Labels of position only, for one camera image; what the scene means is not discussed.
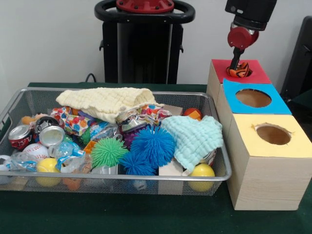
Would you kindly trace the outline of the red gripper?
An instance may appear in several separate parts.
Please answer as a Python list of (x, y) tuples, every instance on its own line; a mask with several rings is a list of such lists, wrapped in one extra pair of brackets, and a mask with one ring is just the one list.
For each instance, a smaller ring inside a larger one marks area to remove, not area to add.
[(235, 47), (233, 51), (233, 59), (231, 61), (230, 70), (236, 70), (240, 56), (244, 53), (244, 49), (254, 44), (259, 37), (259, 32), (255, 30), (249, 30), (245, 27), (234, 27), (230, 29), (227, 37), (227, 41), (230, 47)]

